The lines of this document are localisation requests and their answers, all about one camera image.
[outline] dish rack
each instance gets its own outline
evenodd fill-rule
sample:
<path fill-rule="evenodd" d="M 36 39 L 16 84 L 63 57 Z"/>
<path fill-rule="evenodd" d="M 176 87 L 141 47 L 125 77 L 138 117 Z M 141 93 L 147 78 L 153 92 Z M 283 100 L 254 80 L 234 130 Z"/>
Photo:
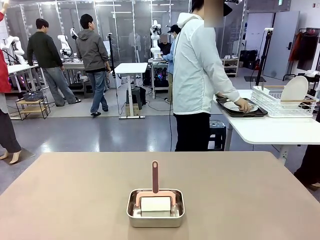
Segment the dish rack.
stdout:
<path fill-rule="evenodd" d="M 251 100 L 268 111 L 271 118 L 312 118 L 319 99 L 307 94 L 304 99 L 281 100 L 284 86 L 254 86 Z"/>

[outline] plate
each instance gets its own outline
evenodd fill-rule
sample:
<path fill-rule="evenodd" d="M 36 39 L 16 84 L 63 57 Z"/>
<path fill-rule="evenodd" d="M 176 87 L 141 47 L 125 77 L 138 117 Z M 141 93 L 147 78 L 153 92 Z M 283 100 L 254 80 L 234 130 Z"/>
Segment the plate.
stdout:
<path fill-rule="evenodd" d="M 284 87 L 281 94 L 281 100 L 304 100 L 307 95 L 308 88 L 308 80 L 304 76 L 296 76 Z M 281 102 L 281 104 L 286 105 L 284 106 L 285 108 L 295 109 L 301 104 L 301 102 Z"/>
<path fill-rule="evenodd" d="M 249 105 L 251 106 L 251 110 L 250 113 L 257 111 L 259 108 L 257 105 L 249 103 Z M 237 105 L 235 105 L 232 101 L 227 101 L 223 104 L 223 106 L 226 109 L 229 109 L 231 111 L 235 111 L 235 112 L 240 112 L 242 113 L 242 111 L 239 110 L 239 107 Z"/>

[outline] black basket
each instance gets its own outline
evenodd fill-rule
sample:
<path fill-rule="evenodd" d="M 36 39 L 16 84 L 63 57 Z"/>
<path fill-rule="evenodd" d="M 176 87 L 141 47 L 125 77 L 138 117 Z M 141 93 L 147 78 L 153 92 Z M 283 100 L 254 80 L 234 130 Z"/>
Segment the black basket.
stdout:
<path fill-rule="evenodd" d="M 44 98 L 44 93 L 42 91 L 31 91 L 23 94 L 23 98 L 26 102 L 36 102 Z"/>
<path fill-rule="evenodd" d="M 251 104 L 255 104 L 253 101 L 250 99 L 244 98 Z M 232 111 L 224 106 L 224 104 L 227 102 L 226 98 L 217 98 L 216 99 L 217 103 L 233 118 L 258 118 L 258 117 L 263 117 L 268 114 L 266 110 L 264 110 L 262 107 L 258 106 L 258 110 L 254 112 L 238 112 L 238 111 Z"/>

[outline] person in blue shirt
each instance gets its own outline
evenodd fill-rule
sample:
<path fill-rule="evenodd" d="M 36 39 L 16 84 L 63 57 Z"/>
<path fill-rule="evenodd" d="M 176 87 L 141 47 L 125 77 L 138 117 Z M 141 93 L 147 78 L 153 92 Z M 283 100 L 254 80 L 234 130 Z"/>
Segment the person in blue shirt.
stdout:
<path fill-rule="evenodd" d="M 178 34 L 181 32 L 181 28 L 175 24 L 170 27 L 170 31 L 168 34 L 171 34 L 174 39 L 177 38 Z M 168 97 L 164 99 L 164 101 L 168 104 L 172 104 L 172 83 L 174 78 L 174 48 L 175 48 L 175 40 L 171 44 L 170 53 L 163 56 L 163 59 L 168 61 L 168 82 L 169 82 L 169 89 L 168 89 Z"/>

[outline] black tray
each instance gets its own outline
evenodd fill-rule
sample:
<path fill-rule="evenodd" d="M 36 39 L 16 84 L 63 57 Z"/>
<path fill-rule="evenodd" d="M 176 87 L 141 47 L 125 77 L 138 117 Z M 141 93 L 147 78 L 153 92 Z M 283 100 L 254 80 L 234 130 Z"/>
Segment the black tray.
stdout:
<path fill-rule="evenodd" d="M 244 99 L 247 100 L 251 104 L 255 104 L 250 99 L 247 99 L 247 98 L 244 98 Z M 243 112 L 238 112 L 238 111 L 232 111 L 232 110 L 226 108 L 224 106 L 224 104 L 227 102 L 227 98 L 217 98 L 216 101 L 230 115 L 230 117 L 233 117 L 233 118 L 259 118 L 259 117 L 263 117 L 268 114 L 268 112 L 260 106 L 258 106 L 257 111 L 243 113 Z"/>

